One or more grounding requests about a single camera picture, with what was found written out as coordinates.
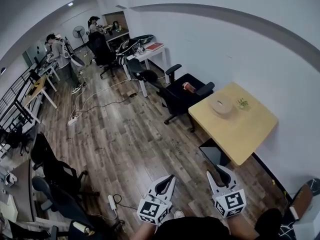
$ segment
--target wooden floor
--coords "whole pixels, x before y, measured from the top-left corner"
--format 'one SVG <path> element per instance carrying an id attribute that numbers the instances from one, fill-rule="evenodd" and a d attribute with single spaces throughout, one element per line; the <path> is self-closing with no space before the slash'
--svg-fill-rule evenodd
<path id="1" fill-rule="evenodd" d="M 152 70 L 159 77 L 164 75 L 154 67 Z M 75 110 L 81 111 L 92 94 L 126 80 L 122 68 L 115 71 L 114 78 L 108 72 L 100 79 L 101 71 L 95 64 L 83 70 L 87 88 L 77 101 L 77 95 L 71 95 L 69 86 L 62 81 L 56 84 L 58 92 L 50 90 L 49 95 L 58 109 L 45 99 L 39 112 L 43 124 L 38 126 L 59 160 L 78 173 L 88 170 L 92 188 L 101 193 L 97 199 L 101 214 L 109 218 L 114 216 L 108 195 L 120 194 L 123 205 L 138 207 L 152 181 L 174 174 L 177 177 L 172 198 L 175 209 L 182 210 L 186 216 L 220 218 L 213 206 L 206 177 L 207 170 L 214 172 L 215 169 L 198 148 L 209 137 L 199 126 L 195 133 L 188 132 L 190 123 L 186 116 L 165 125 L 163 122 L 169 112 L 162 107 L 152 86 L 146 84 L 147 98 L 140 89 L 137 96 L 129 98 L 138 90 L 135 80 L 104 90 L 86 102 L 85 111 L 97 105 L 126 101 L 84 112 L 76 124 L 67 126 L 75 102 Z M 27 154 L 17 157 L 26 158 Z M 242 182 L 247 201 L 243 214 L 251 224 L 254 225 L 266 209 L 284 210 L 287 202 L 283 193 L 252 157 L 241 166 L 230 164 L 228 167 Z M 139 227 L 135 213 L 130 208 L 118 208 L 119 219 L 125 221 L 122 238 L 132 236 Z"/>

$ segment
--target bag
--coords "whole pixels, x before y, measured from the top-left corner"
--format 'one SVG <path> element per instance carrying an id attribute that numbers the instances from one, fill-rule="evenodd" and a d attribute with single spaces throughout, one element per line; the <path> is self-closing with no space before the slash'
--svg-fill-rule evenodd
<path id="1" fill-rule="evenodd" d="M 77 57 L 73 52 L 69 43 L 62 41 L 62 55 L 66 59 L 71 59 L 72 63 L 78 67 L 83 67 L 85 63 Z"/>
<path id="2" fill-rule="evenodd" d="M 127 57 L 135 53 L 136 48 L 149 43 L 154 37 L 153 34 L 146 34 L 124 41 L 117 51 L 116 61 L 123 66 L 127 62 Z"/>

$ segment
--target shoe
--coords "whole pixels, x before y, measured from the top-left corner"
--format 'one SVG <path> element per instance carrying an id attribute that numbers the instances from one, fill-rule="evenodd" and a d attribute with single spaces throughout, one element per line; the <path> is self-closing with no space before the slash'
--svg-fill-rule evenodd
<path id="1" fill-rule="evenodd" d="M 181 211 L 181 210 L 176 210 L 174 213 L 174 218 L 179 219 L 179 218 L 184 218 L 186 215 Z"/>
<path id="2" fill-rule="evenodd" d="M 73 88 L 71 94 L 76 94 L 77 92 L 79 92 L 81 90 L 82 85 L 78 85 L 77 87 Z"/>

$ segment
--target extension cord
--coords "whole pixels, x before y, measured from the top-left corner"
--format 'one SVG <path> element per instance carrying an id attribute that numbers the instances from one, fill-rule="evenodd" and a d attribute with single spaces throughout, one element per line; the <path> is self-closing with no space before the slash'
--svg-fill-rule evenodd
<path id="1" fill-rule="evenodd" d="M 114 200 L 114 197 L 112 195 L 108 195 L 109 204 L 111 207 L 111 210 L 115 211 L 117 209 L 116 202 Z"/>
<path id="2" fill-rule="evenodd" d="M 78 116 L 77 115 L 74 115 L 70 120 L 69 120 L 69 122 L 68 122 L 68 126 L 70 127 L 70 126 L 72 126 L 72 125 L 74 125 L 75 123 L 76 123 L 76 121 L 78 121 Z"/>

